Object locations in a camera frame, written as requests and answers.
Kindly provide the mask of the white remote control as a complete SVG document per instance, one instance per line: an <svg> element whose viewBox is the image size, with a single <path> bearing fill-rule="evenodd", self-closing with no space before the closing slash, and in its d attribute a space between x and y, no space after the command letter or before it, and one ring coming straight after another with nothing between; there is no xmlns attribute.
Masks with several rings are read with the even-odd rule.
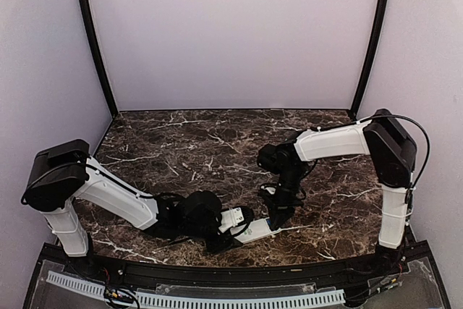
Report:
<svg viewBox="0 0 463 309"><path fill-rule="evenodd" d="M242 244L248 244L278 234L281 231L282 229L271 231L269 225L266 223L266 219L258 219L251 222L249 227L240 235L235 236L235 238Z"/></svg>

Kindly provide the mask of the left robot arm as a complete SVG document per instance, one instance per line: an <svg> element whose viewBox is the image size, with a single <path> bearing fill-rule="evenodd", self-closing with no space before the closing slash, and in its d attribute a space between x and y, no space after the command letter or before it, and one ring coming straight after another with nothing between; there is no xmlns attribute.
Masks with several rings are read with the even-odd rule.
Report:
<svg viewBox="0 0 463 309"><path fill-rule="evenodd" d="M93 243L72 205L75 198L100 206L151 237L202 239L209 253L240 246L238 237L254 220L251 208L225 209L208 190L187 197L142 192L101 166L84 140L62 143L36 154L21 203L45 217L64 252L86 277L97 276L102 262L91 253Z"/></svg>

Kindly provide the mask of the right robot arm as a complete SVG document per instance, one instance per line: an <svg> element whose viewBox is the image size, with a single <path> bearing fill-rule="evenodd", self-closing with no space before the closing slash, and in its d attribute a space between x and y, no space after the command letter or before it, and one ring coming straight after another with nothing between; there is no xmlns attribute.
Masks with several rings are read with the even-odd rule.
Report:
<svg viewBox="0 0 463 309"><path fill-rule="evenodd" d="M258 151L257 165L278 176L275 185L262 186L269 228L280 229L303 205L298 193L302 180L317 160L349 155L369 156L383 193L382 248L369 261L377 276L388 273L397 263L398 249L412 213L412 196L422 170L416 170L417 143L401 125L402 115L379 109L371 117L332 127L311 127L296 132L278 145L267 144Z"/></svg>

